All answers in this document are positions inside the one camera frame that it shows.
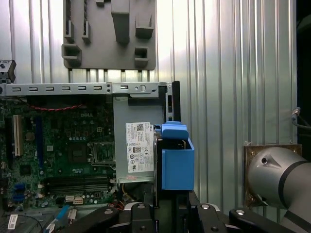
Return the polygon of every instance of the green circuit board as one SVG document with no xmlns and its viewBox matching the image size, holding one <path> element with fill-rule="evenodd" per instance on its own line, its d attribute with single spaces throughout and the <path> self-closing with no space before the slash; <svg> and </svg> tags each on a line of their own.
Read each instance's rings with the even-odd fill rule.
<svg viewBox="0 0 311 233">
<path fill-rule="evenodd" d="M 111 202 L 109 179 L 115 177 L 111 102 L 42 111 L 19 101 L 0 100 L 0 129 L 1 195 L 9 207 L 75 204 L 72 197 L 79 198 L 77 204 L 81 198 L 83 204 Z M 18 154 L 16 129 L 22 144 Z M 12 142 L 12 156 L 8 142 Z"/>
</svg>

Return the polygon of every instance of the capacitor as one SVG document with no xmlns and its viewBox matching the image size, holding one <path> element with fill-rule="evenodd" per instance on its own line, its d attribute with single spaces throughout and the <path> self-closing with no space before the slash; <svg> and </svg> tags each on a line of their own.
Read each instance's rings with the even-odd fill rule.
<svg viewBox="0 0 311 233">
<path fill-rule="evenodd" d="M 21 205 L 19 205 L 17 208 L 16 208 L 18 211 L 23 211 L 23 207 Z"/>
</svg>

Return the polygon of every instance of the corrugated metal wall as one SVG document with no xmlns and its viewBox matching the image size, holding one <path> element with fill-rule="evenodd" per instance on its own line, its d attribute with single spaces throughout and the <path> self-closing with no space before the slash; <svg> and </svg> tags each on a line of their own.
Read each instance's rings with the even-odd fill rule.
<svg viewBox="0 0 311 233">
<path fill-rule="evenodd" d="M 228 213 L 242 206 L 243 145 L 296 141 L 295 12 L 295 0 L 157 0 L 155 71 L 68 72 L 63 0 L 1 0 L 0 58 L 16 60 L 17 83 L 179 80 L 196 192 Z"/>
</svg>

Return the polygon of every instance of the screw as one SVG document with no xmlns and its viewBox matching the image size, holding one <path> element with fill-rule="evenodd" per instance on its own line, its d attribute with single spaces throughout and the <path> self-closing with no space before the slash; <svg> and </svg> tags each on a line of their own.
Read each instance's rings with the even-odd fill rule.
<svg viewBox="0 0 311 233">
<path fill-rule="evenodd" d="M 112 214 L 112 213 L 113 213 L 112 210 L 106 210 L 106 211 L 105 211 L 105 214 L 106 214 L 106 215 L 109 215 L 109 214 Z"/>
<path fill-rule="evenodd" d="M 245 213 L 243 210 L 236 210 L 235 212 L 236 212 L 238 215 L 244 215 L 244 213 Z"/>
<path fill-rule="evenodd" d="M 201 205 L 201 207 L 205 210 L 209 209 L 209 205 L 206 205 L 206 204 Z"/>
</svg>

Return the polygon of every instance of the gray robotic arm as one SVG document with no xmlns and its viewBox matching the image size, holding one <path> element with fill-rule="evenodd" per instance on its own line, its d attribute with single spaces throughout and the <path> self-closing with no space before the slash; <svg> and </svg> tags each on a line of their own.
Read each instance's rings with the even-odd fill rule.
<svg viewBox="0 0 311 233">
<path fill-rule="evenodd" d="M 311 232 L 311 163 L 289 149 L 267 148 L 253 159 L 248 182 L 267 205 L 288 209 L 281 225 Z"/>
</svg>

